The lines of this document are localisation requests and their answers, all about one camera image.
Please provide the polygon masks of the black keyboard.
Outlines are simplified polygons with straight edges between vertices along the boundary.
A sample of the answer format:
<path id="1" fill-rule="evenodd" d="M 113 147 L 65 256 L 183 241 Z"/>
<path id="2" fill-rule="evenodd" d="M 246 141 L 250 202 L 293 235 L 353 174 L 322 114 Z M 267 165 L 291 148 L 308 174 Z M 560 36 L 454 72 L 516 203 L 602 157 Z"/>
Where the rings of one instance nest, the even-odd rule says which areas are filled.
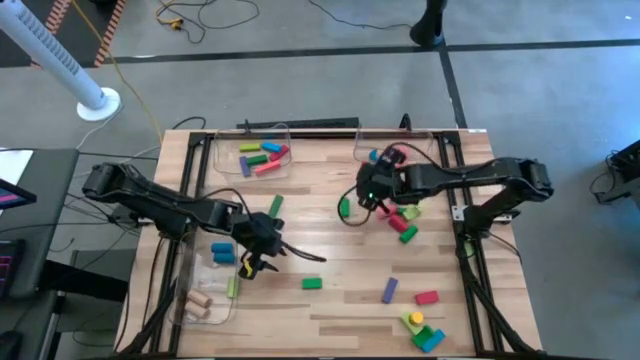
<path id="1" fill-rule="evenodd" d="M 9 296 L 24 248 L 23 239 L 0 240 L 0 300 Z"/>

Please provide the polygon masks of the clear plastic bin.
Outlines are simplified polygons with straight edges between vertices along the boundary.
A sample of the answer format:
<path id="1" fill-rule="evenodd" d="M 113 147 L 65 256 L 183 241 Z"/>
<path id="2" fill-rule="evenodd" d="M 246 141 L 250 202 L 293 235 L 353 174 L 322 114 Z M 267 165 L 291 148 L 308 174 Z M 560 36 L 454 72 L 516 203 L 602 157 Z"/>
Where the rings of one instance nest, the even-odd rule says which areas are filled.
<path id="1" fill-rule="evenodd" d="M 404 145 L 410 148 L 410 155 L 403 166 L 398 167 L 404 187 L 433 187 L 443 178 L 442 172 L 425 155 L 434 157 L 432 147 L 436 136 L 429 131 L 410 132 L 392 129 L 358 129 L 356 132 L 353 156 L 358 160 L 358 169 L 354 173 L 354 183 L 363 163 L 375 164 L 379 156 L 388 147 Z M 377 151 L 376 162 L 369 160 L 369 153 Z"/>
<path id="2" fill-rule="evenodd" d="M 289 147 L 289 153 L 282 157 L 281 168 L 264 176 L 257 176 L 254 169 L 257 166 L 249 166 L 251 176 L 245 178 L 242 174 L 239 158 L 241 156 L 251 157 L 265 154 L 268 157 L 270 152 L 264 151 L 262 148 L 257 152 L 240 152 L 239 146 L 248 143 L 270 142 L 275 144 L 286 145 Z M 289 176 L 289 170 L 292 161 L 292 138 L 290 129 L 286 125 L 278 125 L 267 129 L 250 130 L 221 130 L 214 134 L 213 137 L 213 167 L 225 176 L 225 178 L 234 184 L 284 179 Z"/>
<path id="3" fill-rule="evenodd" d="M 227 282 L 232 276 L 237 278 L 239 265 L 238 246 L 234 245 L 233 254 L 236 255 L 234 265 L 222 265 L 213 261 L 211 244 L 229 242 L 231 239 L 219 234 L 207 233 L 202 230 L 191 235 L 180 249 L 180 262 L 175 272 L 176 288 L 173 303 L 166 315 L 172 325 L 222 325 L 227 322 L 237 307 L 237 297 L 227 297 Z M 207 318 L 196 319 L 185 310 L 185 304 L 191 302 L 187 293 L 198 290 L 212 299 L 208 307 L 210 314 Z"/>

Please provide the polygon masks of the green wooden arch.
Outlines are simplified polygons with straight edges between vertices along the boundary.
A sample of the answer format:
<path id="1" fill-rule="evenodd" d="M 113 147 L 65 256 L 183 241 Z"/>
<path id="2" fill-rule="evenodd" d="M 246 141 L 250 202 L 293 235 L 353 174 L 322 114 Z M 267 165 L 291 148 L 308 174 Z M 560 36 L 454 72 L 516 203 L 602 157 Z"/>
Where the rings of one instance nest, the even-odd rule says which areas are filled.
<path id="1" fill-rule="evenodd" d="M 412 337 L 412 342 L 414 343 L 414 345 L 421 349 L 423 352 L 425 352 L 424 346 L 426 344 L 426 342 L 434 335 L 434 330 L 428 326 L 425 325 L 421 328 L 421 330 L 419 332 L 417 332 L 416 334 L 413 335 Z"/>

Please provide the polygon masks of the black side desk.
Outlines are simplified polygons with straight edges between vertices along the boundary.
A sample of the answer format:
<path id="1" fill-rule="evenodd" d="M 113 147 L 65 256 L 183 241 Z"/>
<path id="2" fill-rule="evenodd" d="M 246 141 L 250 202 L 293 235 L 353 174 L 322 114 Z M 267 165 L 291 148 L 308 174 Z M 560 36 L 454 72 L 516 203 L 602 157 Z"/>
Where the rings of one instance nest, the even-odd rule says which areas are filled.
<path id="1" fill-rule="evenodd" d="M 78 159 L 74 149 L 36 150 L 18 186 L 37 200 L 0 215 L 0 240 L 22 239 L 24 249 L 9 295 L 0 300 L 0 334 L 15 331 L 20 347 L 7 360 L 38 360 L 56 293 L 38 284 Z"/>

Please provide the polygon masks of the blue wooden block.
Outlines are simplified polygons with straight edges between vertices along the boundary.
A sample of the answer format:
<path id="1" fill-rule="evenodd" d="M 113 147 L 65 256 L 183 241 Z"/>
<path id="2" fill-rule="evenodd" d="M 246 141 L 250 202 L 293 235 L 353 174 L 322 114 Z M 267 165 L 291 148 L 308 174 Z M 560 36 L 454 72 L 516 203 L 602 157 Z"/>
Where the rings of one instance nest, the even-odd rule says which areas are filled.
<path id="1" fill-rule="evenodd" d="M 433 351 L 443 340 L 445 339 L 445 334 L 442 330 L 438 329 L 434 332 L 434 334 L 427 339 L 423 345 L 421 346 L 421 349 L 425 352 L 425 353 L 430 353 L 431 351 Z"/>

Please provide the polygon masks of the black mat with striped edge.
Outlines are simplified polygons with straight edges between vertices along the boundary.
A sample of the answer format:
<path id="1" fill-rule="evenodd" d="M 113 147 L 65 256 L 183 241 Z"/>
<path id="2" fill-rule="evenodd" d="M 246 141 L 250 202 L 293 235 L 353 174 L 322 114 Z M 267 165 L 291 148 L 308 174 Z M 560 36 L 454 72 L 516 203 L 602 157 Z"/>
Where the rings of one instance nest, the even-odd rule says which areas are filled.
<path id="1" fill-rule="evenodd" d="M 22 0 L 83 67 L 100 67 L 127 0 Z"/>

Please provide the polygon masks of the black equipment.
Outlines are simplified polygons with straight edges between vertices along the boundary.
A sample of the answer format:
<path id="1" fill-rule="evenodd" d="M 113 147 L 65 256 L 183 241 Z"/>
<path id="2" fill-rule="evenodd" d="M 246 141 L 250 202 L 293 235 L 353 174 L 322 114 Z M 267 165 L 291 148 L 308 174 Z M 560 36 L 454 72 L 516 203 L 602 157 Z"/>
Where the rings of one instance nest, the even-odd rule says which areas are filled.
<path id="1" fill-rule="evenodd" d="M 599 204 L 609 204 L 621 198 L 631 198 L 640 210 L 640 140 L 625 147 L 623 150 L 613 150 L 605 159 L 607 171 L 603 175 L 610 175 L 612 185 L 609 190 L 597 192 L 590 185 L 590 192 Z"/>

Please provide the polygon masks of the black bar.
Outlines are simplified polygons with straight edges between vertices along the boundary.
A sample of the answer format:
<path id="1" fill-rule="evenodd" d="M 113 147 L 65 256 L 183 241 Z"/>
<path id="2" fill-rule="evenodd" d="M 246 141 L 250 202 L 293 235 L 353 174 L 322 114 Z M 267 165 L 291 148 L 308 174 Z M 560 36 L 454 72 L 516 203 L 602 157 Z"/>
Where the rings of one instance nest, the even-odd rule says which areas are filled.
<path id="1" fill-rule="evenodd" d="M 308 120 L 289 120 L 280 122 L 249 122 L 245 120 L 243 123 L 236 125 L 237 129 L 246 130 L 267 129 L 278 125 L 286 125 L 290 129 L 301 128 L 358 128 L 360 120 L 358 117 L 340 117 L 340 118 L 324 118 L 324 119 L 308 119 Z"/>

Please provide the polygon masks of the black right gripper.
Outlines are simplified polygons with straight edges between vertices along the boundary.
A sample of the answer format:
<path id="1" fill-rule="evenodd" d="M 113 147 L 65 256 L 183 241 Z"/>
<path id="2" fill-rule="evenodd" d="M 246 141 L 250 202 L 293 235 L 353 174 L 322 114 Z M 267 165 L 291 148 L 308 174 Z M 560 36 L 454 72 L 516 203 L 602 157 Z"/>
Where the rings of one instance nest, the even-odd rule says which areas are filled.
<path id="1" fill-rule="evenodd" d="M 379 159 L 375 164 L 363 163 L 356 177 L 358 204 L 366 210 L 376 210 L 378 215 L 390 215 L 392 211 L 384 202 L 406 194 L 398 161 Z"/>

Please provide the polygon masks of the tablet with pink screen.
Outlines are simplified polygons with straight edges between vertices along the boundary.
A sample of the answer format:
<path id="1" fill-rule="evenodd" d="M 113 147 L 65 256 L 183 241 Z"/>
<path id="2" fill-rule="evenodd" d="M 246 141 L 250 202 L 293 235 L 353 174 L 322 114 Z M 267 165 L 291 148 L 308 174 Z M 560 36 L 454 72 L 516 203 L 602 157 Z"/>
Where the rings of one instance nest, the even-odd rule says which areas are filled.
<path id="1" fill-rule="evenodd" d="M 17 185 L 0 179 L 0 210 L 35 203 L 37 196 Z"/>

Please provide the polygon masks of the white tower fan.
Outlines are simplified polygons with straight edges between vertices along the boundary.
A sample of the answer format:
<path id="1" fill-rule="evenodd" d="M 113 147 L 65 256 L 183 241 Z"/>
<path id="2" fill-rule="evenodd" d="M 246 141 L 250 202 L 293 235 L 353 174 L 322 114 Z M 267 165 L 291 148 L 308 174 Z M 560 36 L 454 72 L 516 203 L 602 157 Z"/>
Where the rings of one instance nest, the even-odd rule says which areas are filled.
<path id="1" fill-rule="evenodd" d="M 21 0 L 0 0 L 0 30 L 76 98 L 84 121 L 106 121 L 121 110 L 119 93 L 100 87 Z"/>

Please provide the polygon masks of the black table frame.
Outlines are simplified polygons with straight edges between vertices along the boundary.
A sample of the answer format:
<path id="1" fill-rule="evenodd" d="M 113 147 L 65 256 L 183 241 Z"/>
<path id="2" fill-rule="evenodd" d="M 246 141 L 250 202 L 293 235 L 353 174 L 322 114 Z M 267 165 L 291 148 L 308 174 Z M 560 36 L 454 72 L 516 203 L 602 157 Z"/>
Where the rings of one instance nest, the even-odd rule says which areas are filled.
<path id="1" fill-rule="evenodd" d="M 276 195 L 284 197 L 279 217 L 282 239 L 298 255 L 263 256 L 279 272 L 260 271 L 253 280 L 238 275 L 237 307 L 222 325 L 172 325 L 166 318 L 176 288 L 180 249 L 196 231 L 181 238 L 143 230 L 130 278 L 129 311 L 121 325 L 121 352 L 146 358 L 226 357 L 468 357 L 533 359 L 540 338 L 520 259 L 511 250 L 513 233 L 493 224 L 478 236 L 463 228 L 463 211 L 502 191 L 501 185 L 449 189 L 420 200 L 421 215 L 406 221 L 407 206 L 387 199 L 418 228 L 403 244 L 400 233 L 379 220 L 376 210 L 358 204 L 353 156 L 357 129 L 294 129 L 292 165 L 284 179 L 234 184 L 213 167 L 213 137 L 185 130 L 165 135 L 155 180 L 194 198 L 242 202 L 250 212 L 266 212 Z M 433 164 L 476 166 L 495 158 L 484 133 L 468 130 L 415 130 L 435 134 Z M 350 200 L 350 216 L 339 204 Z M 466 257 L 471 242 L 475 255 Z M 398 285 L 390 304 L 381 301 L 390 277 Z M 304 278 L 323 287 L 304 290 Z M 440 300 L 419 306 L 414 296 L 437 291 Z M 445 339 L 430 353 L 412 342 L 405 312 L 421 312 L 422 326 Z"/>

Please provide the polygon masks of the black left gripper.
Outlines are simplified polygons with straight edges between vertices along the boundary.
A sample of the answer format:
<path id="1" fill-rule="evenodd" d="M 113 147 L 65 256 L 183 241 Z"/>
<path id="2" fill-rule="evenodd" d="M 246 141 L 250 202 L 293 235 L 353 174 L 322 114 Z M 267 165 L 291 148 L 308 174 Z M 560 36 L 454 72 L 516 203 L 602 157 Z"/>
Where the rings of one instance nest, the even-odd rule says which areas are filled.
<path id="1" fill-rule="evenodd" d="M 240 269 L 243 259 L 248 259 L 253 268 L 251 278 L 246 280 L 253 280 L 263 270 L 279 272 L 277 267 L 263 260 L 261 258 L 262 255 L 276 257 L 277 255 L 287 255 L 289 253 L 299 254 L 295 247 L 282 241 L 280 233 L 284 226 L 282 219 L 272 218 L 263 212 L 256 212 L 233 215 L 232 224 L 231 237 L 245 249 L 240 257 Z"/>

